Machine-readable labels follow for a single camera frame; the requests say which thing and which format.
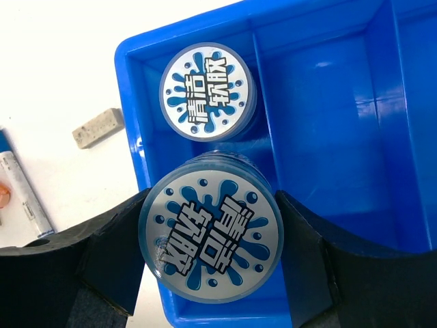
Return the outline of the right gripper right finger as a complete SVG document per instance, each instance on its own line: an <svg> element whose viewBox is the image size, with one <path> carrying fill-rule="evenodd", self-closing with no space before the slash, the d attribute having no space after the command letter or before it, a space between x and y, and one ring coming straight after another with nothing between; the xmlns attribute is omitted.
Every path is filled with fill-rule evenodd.
<svg viewBox="0 0 437 328"><path fill-rule="evenodd" d="M435 327L436 252L368 241L277 191L294 327Z"/></svg>

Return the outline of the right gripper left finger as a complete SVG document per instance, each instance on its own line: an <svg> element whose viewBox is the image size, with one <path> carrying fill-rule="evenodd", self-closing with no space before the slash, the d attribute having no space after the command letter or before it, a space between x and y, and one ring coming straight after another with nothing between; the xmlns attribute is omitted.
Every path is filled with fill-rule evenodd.
<svg viewBox="0 0 437 328"><path fill-rule="evenodd" d="M1 326L125 327L145 266L138 225L148 193L24 247L1 248Z"/></svg>

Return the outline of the blue slime jar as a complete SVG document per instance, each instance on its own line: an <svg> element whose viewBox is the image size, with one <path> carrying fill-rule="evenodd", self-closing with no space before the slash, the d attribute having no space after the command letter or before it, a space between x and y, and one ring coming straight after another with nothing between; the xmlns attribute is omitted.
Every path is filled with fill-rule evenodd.
<svg viewBox="0 0 437 328"><path fill-rule="evenodd" d="M209 304L256 291L276 269L284 242L269 182L247 157L219 150L185 162L150 189L138 236L160 283Z"/></svg>
<svg viewBox="0 0 437 328"><path fill-rule="evenodd" d="M222 142L242 134L255 118L257 88L243 58L215 42L182 49L160 80L160 109L179 135Z"/></svg>

